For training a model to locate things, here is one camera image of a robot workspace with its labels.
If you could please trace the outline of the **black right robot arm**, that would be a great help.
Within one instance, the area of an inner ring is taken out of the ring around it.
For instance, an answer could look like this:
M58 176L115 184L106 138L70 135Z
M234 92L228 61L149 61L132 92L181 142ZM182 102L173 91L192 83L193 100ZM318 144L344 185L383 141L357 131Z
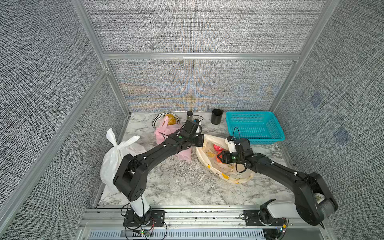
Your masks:
M316 226L337 211L338 204L317 173L306 174L276 163L261 153L254 153L250 141L245 138L225 139L229 150L218 154L223 164L242 165L246 170L265 175L292 191L294 201L269 200L260 206L259 221L270 225L276 219L300 217L307 224Z

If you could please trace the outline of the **cream banana print plastic bag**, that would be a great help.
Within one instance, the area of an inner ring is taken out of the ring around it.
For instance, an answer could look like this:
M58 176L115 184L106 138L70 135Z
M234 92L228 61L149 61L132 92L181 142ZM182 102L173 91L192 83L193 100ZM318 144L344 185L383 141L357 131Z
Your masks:
M219 138L212 135L205 135L203 147L196 147L196 154L199 161L212 173L231 184L244 184L256 175L251 170L239 173L236 171L235 163L218 163L216 161L216 156L219 152L214 150L213 144L224 148L223 151L229 150L227 144L225 143L225 138Z

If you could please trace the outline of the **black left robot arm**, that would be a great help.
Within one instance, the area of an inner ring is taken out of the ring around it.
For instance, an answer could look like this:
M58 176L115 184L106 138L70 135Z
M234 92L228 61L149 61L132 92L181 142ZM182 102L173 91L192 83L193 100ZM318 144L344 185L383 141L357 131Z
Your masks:
M131 209L143 218L150 210L144 200L148 174L167 158L188 150L191 147L202 147L204 135L202 126L187 120L180 129L167 134L166 138L149 151L132 156L125 155L115 174L113 184L128 199Z

